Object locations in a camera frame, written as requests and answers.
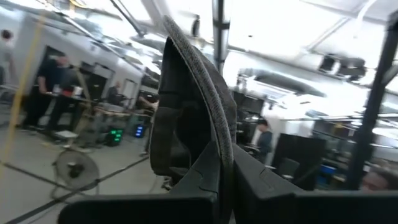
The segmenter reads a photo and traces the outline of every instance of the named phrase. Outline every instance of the black metal pole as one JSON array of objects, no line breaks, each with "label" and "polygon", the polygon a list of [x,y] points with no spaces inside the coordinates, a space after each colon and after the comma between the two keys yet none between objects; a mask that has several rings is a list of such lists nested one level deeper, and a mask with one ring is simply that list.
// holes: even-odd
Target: black metal pole
[{"label": "black metal pole", "polygon": [[373,154],[373,128],[376,125],[380,106],[386,90],[383,83],[384,75],[392,66],[398,47],[398,11],[391,14],[387,23],[387,34],[374,77],[372,90],[369,94],[362,126],[356,135],[356,145],[352,151],[346,178],[347,190],[358,190],[363,176],[363,167]]},{"label": "black metal pole", "polygon": [[228,36],[231,24],[230,18],[226,18],[227,14],[224,12],[225,4],[231,3],[225,0],[213,0],[214,63],[221,75],[228,54]]}]

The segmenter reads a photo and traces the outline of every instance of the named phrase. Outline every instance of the dark pants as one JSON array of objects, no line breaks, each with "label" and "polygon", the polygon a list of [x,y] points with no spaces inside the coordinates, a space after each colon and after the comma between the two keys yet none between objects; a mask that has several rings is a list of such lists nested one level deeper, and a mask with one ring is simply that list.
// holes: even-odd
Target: dark pants
[{"label": "dark pants", "polygon": [[47,131],[58,131],[58,122],[60,121],[62,114],[67,112],[71,103],[73,103],[73,100],[69,97],[60,95],[56,98],[49,122],[47,123]]},{"label": "dark pants", "polygon": [[22,122],[23,126],[37,126],[39,120],[50,106],[52,97],[41,94],[38,86],[34,86],[30,91],[26,106],[26,117]]}]

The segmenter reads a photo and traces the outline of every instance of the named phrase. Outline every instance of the black t-shirt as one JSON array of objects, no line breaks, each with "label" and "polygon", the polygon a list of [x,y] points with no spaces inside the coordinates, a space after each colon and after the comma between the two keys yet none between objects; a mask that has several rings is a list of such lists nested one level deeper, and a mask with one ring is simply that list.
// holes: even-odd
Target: black t-shirt
[{"label": "black t-shirt", "polygon": [[66,68],[61,67],[57,61],[51,59],[42,65],[37,76],[45,78],[47,91],[53,91],[54,86],[61,83],[65,70]]}]

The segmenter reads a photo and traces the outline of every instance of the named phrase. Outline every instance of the black frame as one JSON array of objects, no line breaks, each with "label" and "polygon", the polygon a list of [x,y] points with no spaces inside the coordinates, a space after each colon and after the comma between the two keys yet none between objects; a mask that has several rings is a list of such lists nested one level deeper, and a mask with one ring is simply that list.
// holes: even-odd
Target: black frame
[{"label": "black frame", "polygon": [[392,66],[398,48],[398,11],[389,16],[389,22],[386,28],[387,34],[384,38],[379,65],[377,66],[372,90],[366,104],[362,125],[355,133],[357,143],[352,151],[352,158],[349,162],[349,171],[345,186],[348,190],[358,190],[363,176],[365,162],[368,161],[373,154],[374,148],[371,146],[374,139],[373,128],[376,125],[384,92],[388,84],[386,79],[389,79],[389,81],[392,79],[391,77],[386,77],[386,73]]}]

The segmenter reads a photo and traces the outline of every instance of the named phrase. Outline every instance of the ventilation duct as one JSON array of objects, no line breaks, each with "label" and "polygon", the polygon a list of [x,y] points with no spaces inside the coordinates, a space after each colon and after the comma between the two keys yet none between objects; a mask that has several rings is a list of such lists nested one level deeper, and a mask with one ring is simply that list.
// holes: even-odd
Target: ventilation duct
[{"label": "ventilation duct", "polygon": [[251,79],[257,82],[290,90],[297,94],[301,95],[309,94],[320,97],[326,97],[326,94],[318,91],[311,85],[289,78],[280,73],[270,72],[267,70],[253,69],[253,68],[242,68],[239,70],[239,74],[251,77]]}]

